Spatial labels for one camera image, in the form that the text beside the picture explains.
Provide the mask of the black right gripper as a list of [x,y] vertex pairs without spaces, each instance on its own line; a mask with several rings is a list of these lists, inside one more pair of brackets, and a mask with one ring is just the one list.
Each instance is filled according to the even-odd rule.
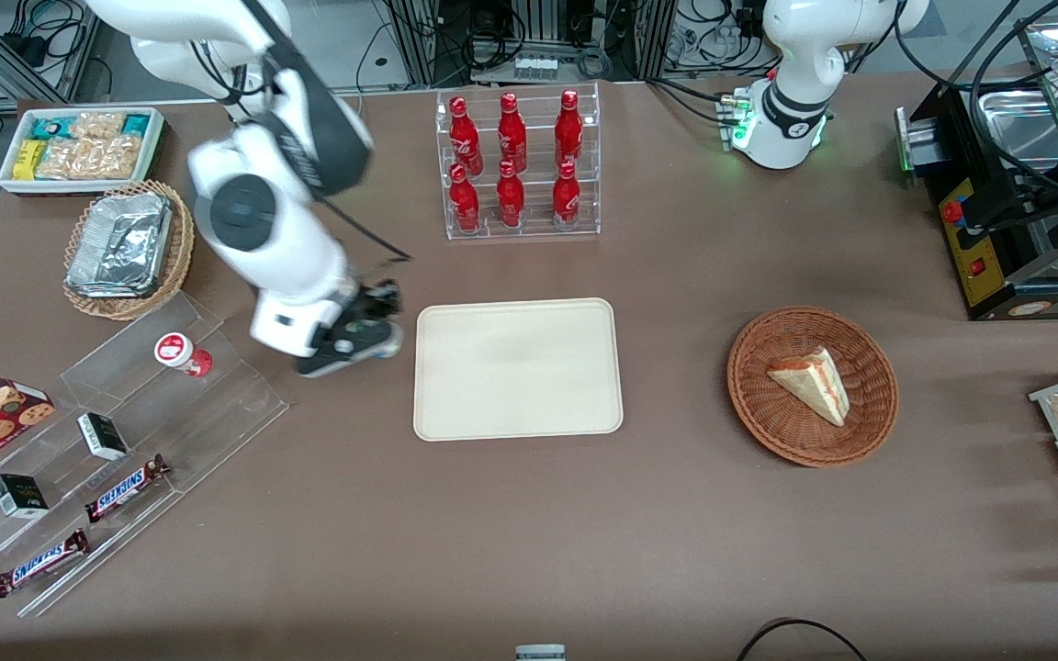
[[361,287],[345,309],[349,322],[383,322],[402,312],[398,282],[386,279],[371,287]]

